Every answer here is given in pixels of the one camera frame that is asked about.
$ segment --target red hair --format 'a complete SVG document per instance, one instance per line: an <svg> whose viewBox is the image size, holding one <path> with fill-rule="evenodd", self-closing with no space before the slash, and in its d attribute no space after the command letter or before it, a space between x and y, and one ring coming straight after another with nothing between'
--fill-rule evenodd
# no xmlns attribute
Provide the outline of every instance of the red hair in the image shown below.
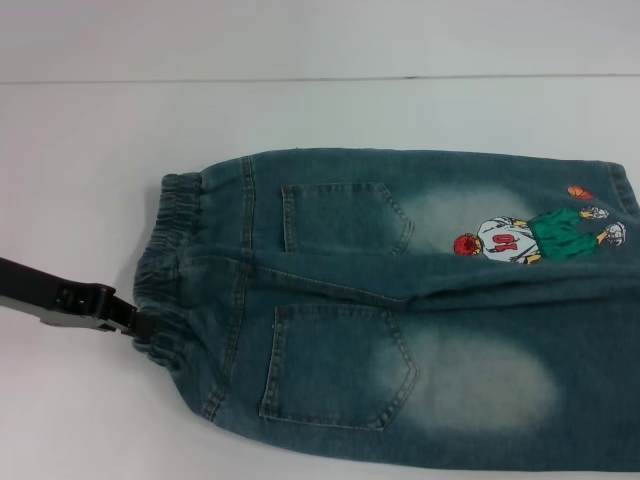
<svg viewBox="0 0 640 480"><path fill-rule="evenodd" d="M460 235L453 242L453 251L458 255L471 256L475 255L478 249L478 237L471 233Z"/></svg>

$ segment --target white surface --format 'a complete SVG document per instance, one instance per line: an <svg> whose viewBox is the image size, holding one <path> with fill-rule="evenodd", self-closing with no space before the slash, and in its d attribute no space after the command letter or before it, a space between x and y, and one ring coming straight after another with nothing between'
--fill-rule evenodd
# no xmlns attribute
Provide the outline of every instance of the white surface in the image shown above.
<svg viewBox="0 0 640 480"><path fill-rule="evenodd" d="M637 0L0 0L0 81L640 74Z"/></svg>
<svg viewBox="0 0 640 480"><path fill-rule="evenodd" d="M640 187L640 79L0 86L0 255L131 298L165 173L311 146L606 159ZM372 465L286 452L190 413L111 334L0 310L0 478L637 479Z"/></svg>

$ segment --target sneaker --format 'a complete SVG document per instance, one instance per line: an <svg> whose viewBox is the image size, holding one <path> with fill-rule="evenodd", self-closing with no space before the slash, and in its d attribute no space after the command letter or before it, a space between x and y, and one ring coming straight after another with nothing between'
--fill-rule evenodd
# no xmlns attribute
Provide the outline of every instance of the sneaker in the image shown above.
<svg viewBox="0 0 640 480"><path fill-rule="evenodd" d="M607 240L614 247L619 247L627 238L627 229L620 222L612 223L605 231L607 232Z"/></svg>
<svg viewBox="0 0 640 480"><path fill-rule="evenodd" d="M585 207L581 210L581 212L590 213L592 216L588 217L593 220L597 220L599 218L607 218L609 216L609 212L607 212L604 208L598 207Z"/></svg>

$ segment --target denim pants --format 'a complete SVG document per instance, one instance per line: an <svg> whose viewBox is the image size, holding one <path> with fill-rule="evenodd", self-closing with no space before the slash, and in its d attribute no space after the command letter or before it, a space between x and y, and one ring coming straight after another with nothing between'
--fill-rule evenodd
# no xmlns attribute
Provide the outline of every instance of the denim pants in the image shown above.
<svg viewBox="0 0 640 480"><path fill-rule="evenodd" d="M135 345L188 406L299 452L640 471L640 209L624 169L262 153L163 180Z"/></svg>

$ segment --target elastic waistband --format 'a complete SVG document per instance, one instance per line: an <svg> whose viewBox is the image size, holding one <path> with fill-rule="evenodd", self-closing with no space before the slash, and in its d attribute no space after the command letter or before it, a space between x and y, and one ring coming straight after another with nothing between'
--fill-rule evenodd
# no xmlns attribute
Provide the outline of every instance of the elastic waistband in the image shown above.
<svg viewBox="0 0 640 480"><path fill-rule="evenodd" d="M176 365L189 333L188 313L180 307L178 258L189 246L198 218L200 174L167 175L156 225L138 262L133 296L141 314L152 322L148 339L137 338L134 346L168 368Z"/></svg>
<svg viewBox="0 0 640 480"><path fill-rule="evenodd" d="M638 200L633 193L633 187L629 183L624 167L617 163L607 163L607 167L609 168L609 176L618 195L618 200L629 215L640 219L640 206L638 206Z"/></svg>
<svg viewBox="0 0 640 480"><path fill-rule="evenodd" d="M156 225L141 262L189 245L197 220L200 183L198 173L167 175L162 179Z"/></svg>

